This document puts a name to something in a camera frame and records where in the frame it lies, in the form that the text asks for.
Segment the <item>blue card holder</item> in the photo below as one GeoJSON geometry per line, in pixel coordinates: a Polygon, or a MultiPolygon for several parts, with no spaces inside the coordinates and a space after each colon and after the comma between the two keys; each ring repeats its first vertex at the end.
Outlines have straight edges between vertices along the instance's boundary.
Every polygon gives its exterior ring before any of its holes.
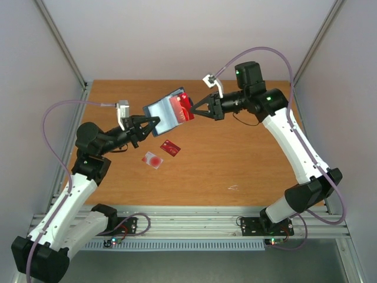
{"type": "Polygon", "coordinates": [[[152,104],[149,104],[143,107],[144,115],[147,117],[154,117],[158,116],[160,118],[160,122],[152,132],[154,137],[160,136],[170,130],[176,128],[177,126],[181,125],[178,124],[177,119],[174,115],[173,108],[169,102],[169,98],[176,96],[181,93],[186,93],[183,87],[180,87],[170,94],[164,96],[163,98],[155,101],[152,104]]]}

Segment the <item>white card red circle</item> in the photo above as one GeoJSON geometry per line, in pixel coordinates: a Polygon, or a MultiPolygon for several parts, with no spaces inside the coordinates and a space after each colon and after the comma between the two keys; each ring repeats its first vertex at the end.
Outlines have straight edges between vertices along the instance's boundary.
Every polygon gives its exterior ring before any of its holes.
{"type": "Polygon", "coordinates": [[[147,152],[141,160],[155,169],[158,169],[163,162],[163,159],[151,152],[147,152]]]}

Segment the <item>red VIP card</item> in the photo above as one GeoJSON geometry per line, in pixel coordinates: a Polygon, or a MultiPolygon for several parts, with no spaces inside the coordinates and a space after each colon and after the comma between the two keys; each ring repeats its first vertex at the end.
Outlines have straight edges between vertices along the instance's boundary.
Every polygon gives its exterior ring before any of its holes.
{"type": "Polygon", "coordinates": [[[165,140],[160,146],[160,148],[173,157],[175,157],[181,150],[180,147],[178,147],[176,144],[174,144],[170,140],[165,140]]]}

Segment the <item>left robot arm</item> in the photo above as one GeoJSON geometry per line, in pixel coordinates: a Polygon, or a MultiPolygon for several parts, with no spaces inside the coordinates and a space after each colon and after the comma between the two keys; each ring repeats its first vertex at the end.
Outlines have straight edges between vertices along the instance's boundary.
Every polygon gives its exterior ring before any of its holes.
{"type": "Polygon", "coordinates": [[[129,218],[120,219],[115,208],[100,203],[79,224],[71,224],[110,168],[111,161],[105,154],[129,143],[137,148],[159,122],[159,117],[133,115],[107,132],[92,122],[79,126],[77,159],[65,188],[28,236],[16,237],[11,245],[16,267],[26,275],[27,282],[60,282],[72,258],[93,237],[134,233],[124,226],[129,218]]]}

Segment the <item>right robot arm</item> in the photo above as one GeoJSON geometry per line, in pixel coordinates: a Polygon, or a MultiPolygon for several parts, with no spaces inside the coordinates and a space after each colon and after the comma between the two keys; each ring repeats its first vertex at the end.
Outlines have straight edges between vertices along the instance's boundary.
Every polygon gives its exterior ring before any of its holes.
{"type": "Polygon", "coordinates": [[[275,138],[287,157],[297,184],[285,191],[283,197],[260,212],[263,232],[274,233],[288,217],[302,213],[328,198],[342,180],[338,168],[331,169],[316,153],[297,124],[289,102],[277,88],[267,90],[260,65],[250,61],[235,66],[239,90],[224,93],[223,86],[213,74],[203,78],[208,88],[217,87],[191,107],[193,114],[215,121],[227,113],[246,110],[253,114],[275,138]]]}

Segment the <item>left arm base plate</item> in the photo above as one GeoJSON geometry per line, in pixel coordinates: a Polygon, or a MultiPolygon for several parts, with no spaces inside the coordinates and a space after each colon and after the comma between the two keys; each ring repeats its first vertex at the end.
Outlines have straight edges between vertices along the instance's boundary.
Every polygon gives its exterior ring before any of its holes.
{"type": "Polygon", "coordinates": [[[137,232],[138,218],[131,217],[128,220],[124,221],[125,217],[118,217],[117,225],[120,225],[116,230],[114,230],[112,236],[120,235],[135,235],[137,232]]]}

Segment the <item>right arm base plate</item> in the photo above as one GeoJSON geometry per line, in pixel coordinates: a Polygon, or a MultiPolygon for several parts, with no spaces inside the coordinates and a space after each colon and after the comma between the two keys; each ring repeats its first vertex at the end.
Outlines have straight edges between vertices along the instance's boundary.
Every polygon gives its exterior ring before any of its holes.
{"type": "Polygon", "coordinates": [[[285,219],[266,232],[258,217],[244,217],[239,216],[236,219],[236,224],[240,227],[243,236],[293,236],[293,224],[289,219],[285,219]]]}

